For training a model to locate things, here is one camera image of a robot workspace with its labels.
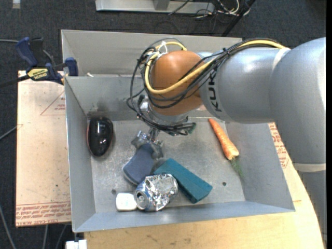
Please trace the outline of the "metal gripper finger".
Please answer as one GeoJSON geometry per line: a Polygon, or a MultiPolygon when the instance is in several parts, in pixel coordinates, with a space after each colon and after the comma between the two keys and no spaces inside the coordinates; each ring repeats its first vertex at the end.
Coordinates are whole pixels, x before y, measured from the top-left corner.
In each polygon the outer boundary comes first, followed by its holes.
{"type": "Polygon", "coordinates": [[[163,157],[163,147],[164,147],[164,141],[152,142],[152,148],[154,150],[152,154],[153,159],[159,159],[163,157]]]}
{"type": "Polygon", "coordinates": [[[136,137],[131,141],[131,144],[136,148],[140,148],[147,143],[149,143],[149,135],[142,131],[139,131],[136,137]]]}

